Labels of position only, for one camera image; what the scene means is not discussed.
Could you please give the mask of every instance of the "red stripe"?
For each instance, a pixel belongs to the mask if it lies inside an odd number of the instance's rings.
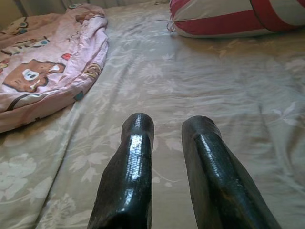
[[[303,7],[305,7],[305,0],[297,0]]]
[[[176,12],[189,1],[191,0],[172,0],[170,3],[172,17],[174,17]]]
[[[221,35],[264,29],[253,10],[217,17],[178,21],[175,25],[191,35]]]
[[[273,32],[280,32],[298,28],[297,26],[293,26],[282,21],[282,19],[276,14],[269,0],[250,1],[257,17],[259,18],[260,22],[266,27],[266,29]]]

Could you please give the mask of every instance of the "pink comforter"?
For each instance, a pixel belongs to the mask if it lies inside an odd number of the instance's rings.
[[[20,18],[0,32],[0,133],[81,100],[108,50],[103,9]]]

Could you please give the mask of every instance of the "shiny black surface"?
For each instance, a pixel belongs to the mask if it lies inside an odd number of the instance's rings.
[[[182,141],[199,229],[280,229],[211,119],[195,116],[185,121]]]
[[[154,127],[146,114],[131,115],[122,142],[105,168],[88,229],[150,229]]]

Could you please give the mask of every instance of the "pillow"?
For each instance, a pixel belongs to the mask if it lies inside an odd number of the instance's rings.
[[[305,25],[305,0],[172,0],[170,10],[185,37],[255,36]]]

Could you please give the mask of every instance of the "beige bedsheet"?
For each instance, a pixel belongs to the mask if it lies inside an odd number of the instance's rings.
[[[219,126],[284,229],[305,228],[305,31],[194,40],[168,5],[106,10],[109,54],[84,99],[0,135],[0,228],[85,229],[101,174],[134,112],[155,123],[153,229],[195,229],[181,124]]]

